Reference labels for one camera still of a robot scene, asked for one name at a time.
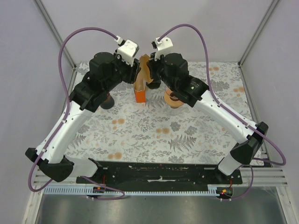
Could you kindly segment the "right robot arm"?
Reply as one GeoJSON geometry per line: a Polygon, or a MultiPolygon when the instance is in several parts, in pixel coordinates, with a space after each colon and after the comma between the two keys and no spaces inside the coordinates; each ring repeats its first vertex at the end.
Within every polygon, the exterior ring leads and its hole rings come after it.
{"type": "Polygon", "coordinates": [[[152,53],[147,62],[153,82],[164,82],[175,98],[205,113],[234,137],[235,146],[214,171],[215,180],[221,184],[226,183],[237,168],[251,163],[263,144],[268,125],[243,118],[227,104],[213,99],[210,87],[189,74],[188,62],[181,54],[161,55],[159,59],[155,56],[156,54],[152,53]]]}

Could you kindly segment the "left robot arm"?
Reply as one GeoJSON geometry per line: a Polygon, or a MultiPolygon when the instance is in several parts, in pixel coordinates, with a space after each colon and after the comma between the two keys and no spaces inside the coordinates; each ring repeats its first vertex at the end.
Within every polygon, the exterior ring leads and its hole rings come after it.
{"type": "Polygon", "coordinates": [[[66,108],[46,139],[25,155],[50,179],[61,182],[68,177],[86,176],[92,183],[103,178],[102,170],[92,159],[74,159],[65,155],[72,138],[81,126],[108,99],[109,92],[121,82],[135,82],[139,60],[127,64],[120,54],[100,52],[89,62],[89,71],[71,92],[66,108]]]}

